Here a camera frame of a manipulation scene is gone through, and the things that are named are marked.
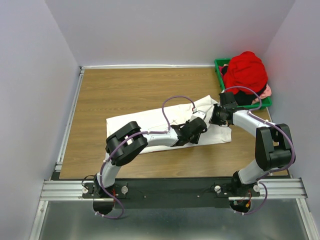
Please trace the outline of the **white t shirt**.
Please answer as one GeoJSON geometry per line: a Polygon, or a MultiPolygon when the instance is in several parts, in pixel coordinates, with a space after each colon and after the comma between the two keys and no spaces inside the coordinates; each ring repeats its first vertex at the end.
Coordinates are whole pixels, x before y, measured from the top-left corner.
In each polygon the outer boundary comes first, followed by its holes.
{"type": "MultiPolygon", "coordinates": [[[[232,141],[232,130],[229,127],[222,127],[214,124],[209,124],[210,117],[214,110],[214,104],[217,101],[207,95],[194,102],[195,107],[199,111],[206,113],[205,123],[207,132],[200,135],[198,143],[187,143],[181,148],[198,147],[205,145],[226,144],[232,141]]],[[[164,113],[167,116],[169,123],[172,125],[180,125],[189,120],[192,116],[192,104],[178,104],[164,108],[164,113]]],[[[168,129],[168,124],[163,116],[162,109],[152,109],[131,114],[119,115],[106,119],[106,136],[122,128],[131,121],[136,121],[142,131],[164,131],[168,129]]]]}

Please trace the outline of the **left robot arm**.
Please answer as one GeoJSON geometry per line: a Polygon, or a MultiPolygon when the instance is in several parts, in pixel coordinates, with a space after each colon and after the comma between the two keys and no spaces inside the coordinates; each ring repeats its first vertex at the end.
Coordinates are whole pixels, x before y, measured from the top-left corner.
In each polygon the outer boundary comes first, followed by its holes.
{"type": "Polygon", "coordinates": [[[131,121],[106,139],[106,159],[94,177],[93,191],[101,198],[110,194],[122,166],[133,161],[147,147],[182,147],[197,144],[207,132],[205,121],[195,117],[180,125],[170,125],[165,131],[142,131],[131,121]]]}

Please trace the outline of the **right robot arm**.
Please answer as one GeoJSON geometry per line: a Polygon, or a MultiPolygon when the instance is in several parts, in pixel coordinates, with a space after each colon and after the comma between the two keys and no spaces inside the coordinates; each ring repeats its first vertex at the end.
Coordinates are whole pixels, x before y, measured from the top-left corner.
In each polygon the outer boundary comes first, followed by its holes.
{"type": "Polygon", "coordinates": [[[288,169],[295,162],[296,153],[288,125],[263,120],[249,109],[238,107],[232,92],[220,93],[219,99],[209,123],[234,125],[255,137],[254,160],[231,178],[230,191],[241,196],[258,180],[288,169]]]}

